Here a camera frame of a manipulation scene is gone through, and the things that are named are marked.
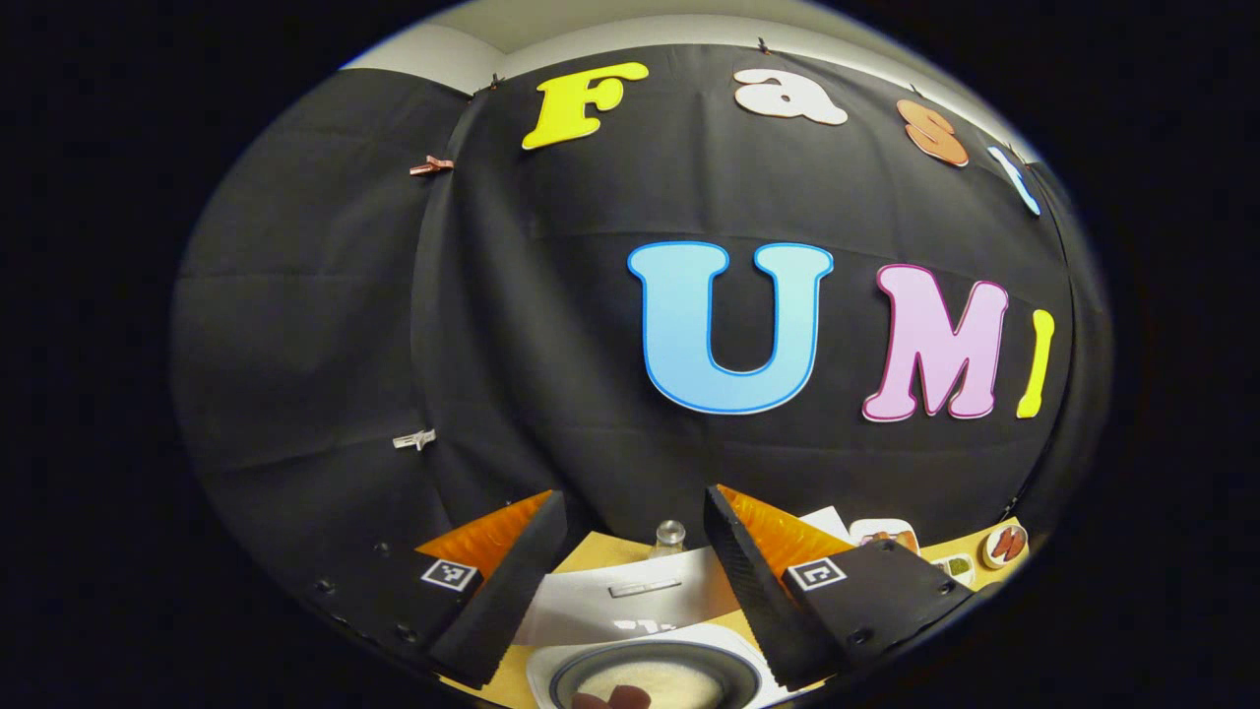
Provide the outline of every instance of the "bowl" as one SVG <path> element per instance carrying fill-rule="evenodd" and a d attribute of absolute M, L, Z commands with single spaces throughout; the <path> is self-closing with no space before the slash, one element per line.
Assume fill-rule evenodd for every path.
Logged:
<path fill-rule="evenodd" d="M 587 679 L 631 662 L 668 662 L 708 675 L 721 686 L 716 709 L 741 709 L 761 689 L 757 670 L 743 657 L 726 650 L 698 642 L 636 641 L 592 650 L 566 662 L 552 678 L 551 700 L 567 709 Z"/>

